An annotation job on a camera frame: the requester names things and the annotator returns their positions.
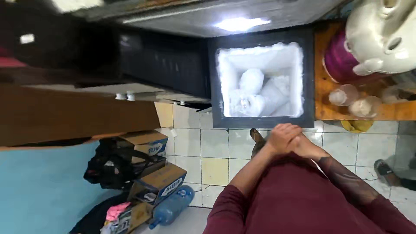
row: white ceramic teapot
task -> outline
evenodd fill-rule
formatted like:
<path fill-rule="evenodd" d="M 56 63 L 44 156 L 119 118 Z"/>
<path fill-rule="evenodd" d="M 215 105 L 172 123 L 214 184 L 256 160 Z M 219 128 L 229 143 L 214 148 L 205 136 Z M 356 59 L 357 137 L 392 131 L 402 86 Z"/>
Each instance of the white ceramic teapot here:
<path fill-rule="evenodd" d="M 416 0 L 363 0 L 351 12 L 345 49 L 359 62 L 357 75 L 416 68 L 415 6 Z"/>

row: fridge light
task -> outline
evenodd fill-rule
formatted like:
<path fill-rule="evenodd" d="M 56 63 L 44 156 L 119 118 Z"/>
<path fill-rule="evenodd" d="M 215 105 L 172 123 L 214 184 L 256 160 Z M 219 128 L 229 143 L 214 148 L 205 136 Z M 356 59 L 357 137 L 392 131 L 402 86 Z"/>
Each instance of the fridge light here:
<path fill-rule="evenodd" d="M 235 31 L 247 31 L 249 28 L 252 28 L 254 26 L 258 25 L 265 25 L 270 23 L 270 20 L 262 20 L 261 18 L 255 18 L 255 19 L 246 19 L 243 17 L 239 18 L 233 18 L 233 19 L 227 19 L 223 20 L 218 24 L 215 24 L 215 27 L 235 32 Z"/>

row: countertop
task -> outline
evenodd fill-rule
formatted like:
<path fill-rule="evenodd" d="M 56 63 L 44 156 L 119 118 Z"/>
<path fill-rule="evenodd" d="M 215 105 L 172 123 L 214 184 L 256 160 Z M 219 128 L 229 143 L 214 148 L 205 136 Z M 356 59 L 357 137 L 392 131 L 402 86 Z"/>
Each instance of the countertop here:
<path fill-rule="evenodd" d="M 347 107 L 335 106 L 328 100 L 329 93 L 340 86 L 340 84 L 331 80 L 331 77 L 322 65 L 322 59 L 332 36 L 343 25 L 343 22 L 330 22 L 315 31 L 315 118 L 318 120 L 360 119 L 350 115 Z M 380 92 L 387 86 L 388 81 L 380 79 L 360 85 L 358 89 L 362 96 L 379 96 Z M 416 102 L 383 104 L 379 115 L 374 120 L 416 120 Z"/>

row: tattoo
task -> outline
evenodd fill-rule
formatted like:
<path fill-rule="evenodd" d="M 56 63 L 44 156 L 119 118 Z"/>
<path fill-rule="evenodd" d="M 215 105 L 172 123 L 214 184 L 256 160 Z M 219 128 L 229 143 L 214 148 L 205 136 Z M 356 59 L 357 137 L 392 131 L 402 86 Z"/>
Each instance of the tattoo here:
<path fill-rule="evenodd" d="M 328 179 L 352 203 L 358 205 L 369 204 L 379 195 L 373 187 L 345 168 L 333 157 L 322 157 L 318 161 L 318 165 Z"/>

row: magenta container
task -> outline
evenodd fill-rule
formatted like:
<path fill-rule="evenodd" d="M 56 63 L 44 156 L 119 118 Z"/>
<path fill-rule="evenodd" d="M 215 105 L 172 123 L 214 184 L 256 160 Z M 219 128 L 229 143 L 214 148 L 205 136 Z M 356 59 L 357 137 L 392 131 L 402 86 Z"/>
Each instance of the magenta container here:
<path fill-rule="evenodd" d="M 345 49 L 345 28 L 340 29 L 331 39 L 325 51 L 323 65 L 328 75 L 335 82 L 341 84 L 366 83 L 381 77 L 388 76 L 382 73 L 373 73 L 360 76 L 352 70 L 359 62 Z"/>

